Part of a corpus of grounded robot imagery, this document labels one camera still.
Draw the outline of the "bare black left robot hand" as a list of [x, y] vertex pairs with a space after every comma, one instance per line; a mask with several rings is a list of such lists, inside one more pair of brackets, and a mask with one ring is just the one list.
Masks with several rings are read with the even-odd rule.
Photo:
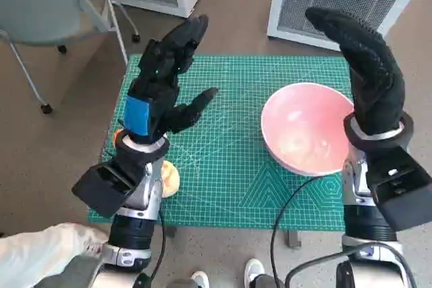
[[123, 126], [139, 144], [152, 144], [167, 132], [192, 127], [219, 89], [208, 88], [186, 105], [177, 105], [179, 75], [188, 71], [209, 24], [205, 14], [189, 18], [161, 40], [150, 39], [130, 84]]

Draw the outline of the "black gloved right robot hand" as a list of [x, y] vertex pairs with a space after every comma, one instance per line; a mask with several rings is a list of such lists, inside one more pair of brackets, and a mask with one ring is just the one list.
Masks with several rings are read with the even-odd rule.
[[339, 44], [350, 68], [354, 114], [360, 129], [372, 136], [399, 128], [405, 83], [382, 35], [341, 9], [310, 7], [305, 16], [316, 30]]

